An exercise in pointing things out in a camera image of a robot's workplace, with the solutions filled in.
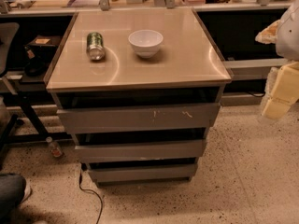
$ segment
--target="floor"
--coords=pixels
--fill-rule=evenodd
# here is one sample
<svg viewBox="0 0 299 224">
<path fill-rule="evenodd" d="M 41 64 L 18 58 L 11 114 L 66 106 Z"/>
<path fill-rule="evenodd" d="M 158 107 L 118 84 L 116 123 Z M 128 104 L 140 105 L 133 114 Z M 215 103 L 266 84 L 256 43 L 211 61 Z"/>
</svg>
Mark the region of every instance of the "floor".
<svg viewBox="0 0 299 224">
<path fill-rule="evenodd" d="M 104 200 L 99 223 L 298 223 L 299 104 L 272 125 L 259 123 L 258 113 L 258 105 L 221 108 L 191 181 L 98 189 L 83 173 L 82 187 Z M 33 190 L 12 213 L 13 223 L 96 223 L 100 201 L 78 187 L 74 144 L 60 144 L 65 157 L 59 160 L 44 143 L 7 151 L 2 172 L 22 174 Z"/>
</svg>

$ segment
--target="person's leg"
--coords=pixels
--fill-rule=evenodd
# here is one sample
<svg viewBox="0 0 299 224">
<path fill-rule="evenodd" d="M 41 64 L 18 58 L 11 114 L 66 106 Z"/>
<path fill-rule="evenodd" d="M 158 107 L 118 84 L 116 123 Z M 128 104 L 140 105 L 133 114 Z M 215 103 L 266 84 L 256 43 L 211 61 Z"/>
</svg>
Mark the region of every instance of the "person's leg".
<svg viewBox="0 0 299 224">
<path fill-rule="evenodd" d="M 21 203 L 26 180 L 21 175 L 0 174 L 0 220 Z"/>
</svg>

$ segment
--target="bowl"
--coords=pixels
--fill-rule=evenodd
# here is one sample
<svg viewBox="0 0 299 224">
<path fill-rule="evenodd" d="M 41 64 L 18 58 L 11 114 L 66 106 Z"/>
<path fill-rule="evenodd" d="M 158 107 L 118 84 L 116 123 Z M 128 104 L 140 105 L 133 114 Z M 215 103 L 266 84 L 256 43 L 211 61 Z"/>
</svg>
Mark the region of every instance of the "bowl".
<svg viewBox="0 0 299 224">
<path fill-rule="evenodd" d="M 150 58 L 159 51 L 163 36 L 153 30 L 138 30 L 129 35 L 129 42 L 138 56 Z"/>
</svg>

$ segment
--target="gray drawer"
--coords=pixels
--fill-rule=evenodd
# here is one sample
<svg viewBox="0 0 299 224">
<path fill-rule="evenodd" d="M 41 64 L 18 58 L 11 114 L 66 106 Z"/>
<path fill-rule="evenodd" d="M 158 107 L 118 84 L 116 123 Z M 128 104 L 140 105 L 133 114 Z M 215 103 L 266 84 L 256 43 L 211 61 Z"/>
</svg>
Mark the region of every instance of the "gray drawer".
<svg viewBox="0 0 299 224">
<path fill-rule="evenodd" d="M 136 181 L 151 179 L 192 177 L 197 170 L 197 164 L 117 168 L 88 171 L 93 182 L 107 183 L 120 181 Z"/>
<path fill-rule="evenodd" d="M 107 133 L 210 127 L 219 104 L 145 105 L 61 109 L 57 114 L 68 133 Z"/>
<path fill-rule="evenodd" d="M 206 140 L 76 146 L 81 162 L 149 161 L 201 157 Z"/>
</svg>

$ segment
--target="green can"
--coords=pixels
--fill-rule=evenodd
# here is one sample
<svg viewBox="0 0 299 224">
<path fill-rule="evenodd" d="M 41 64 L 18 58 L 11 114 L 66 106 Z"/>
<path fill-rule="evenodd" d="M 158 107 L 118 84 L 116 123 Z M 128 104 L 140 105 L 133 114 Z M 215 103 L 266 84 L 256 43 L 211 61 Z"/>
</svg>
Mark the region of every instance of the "green can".
<svg viewBox="0 0 299 224">
<path fill-rule="evenodd" d="M 98 61 L 105 57 L 102 35 L 97 32 L 89 33 L 87 35 L 86 51 L 90 59 L 93 61 Z"/>
</svg>

